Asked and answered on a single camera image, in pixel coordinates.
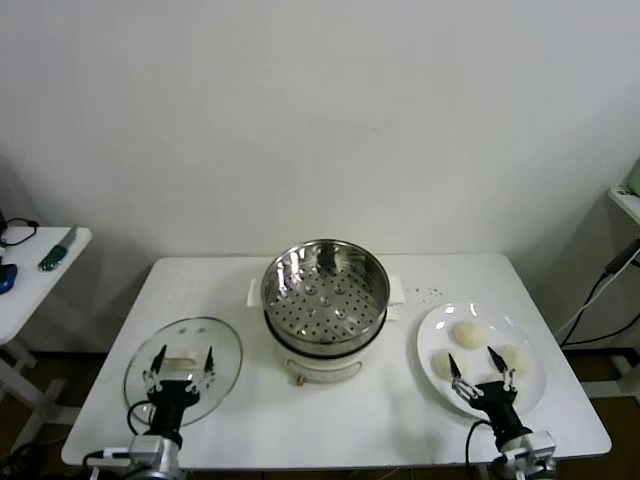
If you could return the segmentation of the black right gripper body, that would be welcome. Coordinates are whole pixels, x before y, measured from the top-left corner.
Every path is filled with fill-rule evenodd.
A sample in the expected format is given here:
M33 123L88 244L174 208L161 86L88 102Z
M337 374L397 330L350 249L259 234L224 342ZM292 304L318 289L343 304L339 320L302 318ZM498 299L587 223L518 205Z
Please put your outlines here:
M487 415L497 443L506 443L531 432L514 409L517 391L513 387L505 386L503 381L492 381L478 384L476 388L483 395L472 400L472 407Z

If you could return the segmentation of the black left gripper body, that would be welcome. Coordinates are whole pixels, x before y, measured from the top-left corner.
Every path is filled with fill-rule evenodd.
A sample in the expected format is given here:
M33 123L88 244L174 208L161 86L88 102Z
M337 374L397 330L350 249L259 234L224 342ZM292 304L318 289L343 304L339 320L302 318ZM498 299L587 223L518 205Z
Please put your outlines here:
M162 380L147 391L154 414L150 435L178 436L185 411L200 400L200 392L190 380Z

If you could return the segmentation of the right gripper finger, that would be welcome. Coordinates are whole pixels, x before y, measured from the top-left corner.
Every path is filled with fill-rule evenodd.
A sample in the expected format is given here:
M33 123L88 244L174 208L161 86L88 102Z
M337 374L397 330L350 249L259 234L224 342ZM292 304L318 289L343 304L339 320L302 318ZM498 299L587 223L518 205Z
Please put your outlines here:
M464 401L479 399L481 397L481 390L462 377L461 371L451 353L448 354L448 358L452 376L452 389Z
M488 385L495 388L500 387L503 391L516 395L518 390L515 385L515 369L509 367L504 358L493 348L488 347L488 351L495 367L502 375L500 380L488 382Z

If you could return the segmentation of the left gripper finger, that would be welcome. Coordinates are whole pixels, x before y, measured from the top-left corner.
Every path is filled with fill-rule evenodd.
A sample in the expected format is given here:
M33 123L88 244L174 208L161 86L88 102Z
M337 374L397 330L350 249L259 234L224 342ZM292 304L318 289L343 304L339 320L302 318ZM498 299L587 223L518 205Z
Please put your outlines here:
M192 376L194 389L199 394L203 394L205 390L211 387L215 380L215 376L214 348L210 345L204 359L204 364L199 367Z
M165 358L166 349L167 345L163 345L160 351L153 357L151 366L147 370L144 370L142 373L145 385L145 393L147 395L153 394L161 387L160 370Z

